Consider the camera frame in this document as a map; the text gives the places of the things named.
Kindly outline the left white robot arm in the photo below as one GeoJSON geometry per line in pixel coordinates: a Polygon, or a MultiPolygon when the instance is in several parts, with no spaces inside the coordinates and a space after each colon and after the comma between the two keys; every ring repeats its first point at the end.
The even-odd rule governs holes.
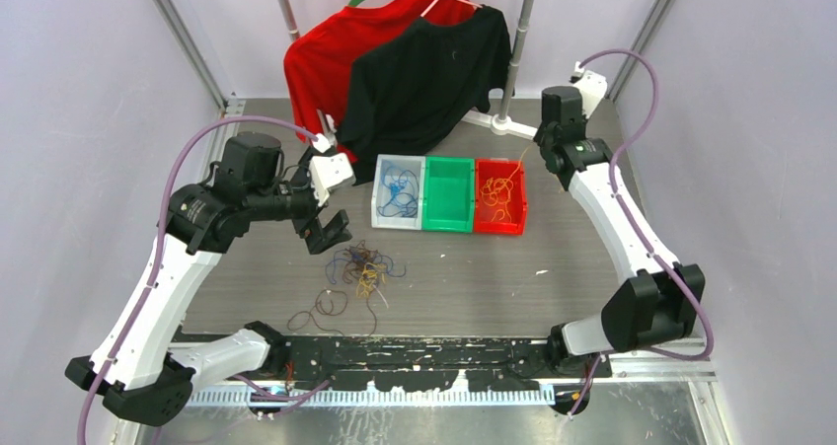
{"type": "Polygon", "coordinates": [[[204,181],[166,197],[142,280],[101,346],[69,362],[71,382],[101,396],[116,417],[159,427],[206,387],[240,373],[273,379],[284,372],[289,343],[259,321],[185,351],[170,347],[199,286],[254,223],[290,222],[312,255],[350,239],[344,211],[327,224],[319,219],[330,195],[354,183],[347,155],[316,144],[289,178],[283,159],[278,139],[244,132],[226,142],[204,181]]]}

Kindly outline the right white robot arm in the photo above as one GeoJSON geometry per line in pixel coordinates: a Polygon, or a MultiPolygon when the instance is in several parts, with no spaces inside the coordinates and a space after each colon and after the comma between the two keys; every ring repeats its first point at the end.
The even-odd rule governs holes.
{"type": "Polygon", "coordinates": [[[552,86],[541,93],[541,123],[533,138],[546,169],[583,209],[617,273],[618,288],[601,311],[554,326],[548,362],[574,375],[586,355],[654,348],[693,332],[705,288],[703,271],[684,264],[655,236],[608,145],[586,134],[581,90],[552,86]]]}

